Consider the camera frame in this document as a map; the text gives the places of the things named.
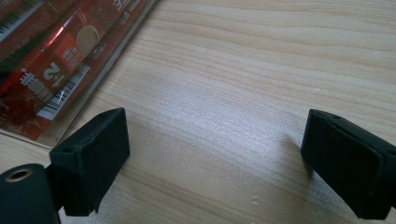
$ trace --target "wooden table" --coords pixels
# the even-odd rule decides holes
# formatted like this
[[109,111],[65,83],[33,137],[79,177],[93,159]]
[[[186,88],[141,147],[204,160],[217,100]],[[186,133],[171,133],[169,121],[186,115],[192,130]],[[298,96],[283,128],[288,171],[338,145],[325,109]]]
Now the wooden table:
[[[396,2],[163,0],[73,131],[125,107],[132,155],[99,214],[63,223],[357,219],[300,147],[308,110],[396,145]],[[50,163],[0,136],[0,172]]]

